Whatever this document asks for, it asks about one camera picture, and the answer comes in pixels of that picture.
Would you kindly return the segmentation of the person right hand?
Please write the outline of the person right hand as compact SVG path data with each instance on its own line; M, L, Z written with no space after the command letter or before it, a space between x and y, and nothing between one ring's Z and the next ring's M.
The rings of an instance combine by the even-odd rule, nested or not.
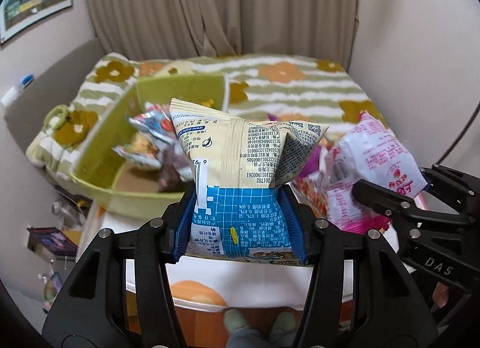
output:
M443 308L447 305L448 303L448 298L449 298L449 292L448 292L449 288L447 285L444 285L443 283L439 282L434 291L433 291L433 295L432 295L432 299L433 299L433 302L434 304L438 307L438 308Z

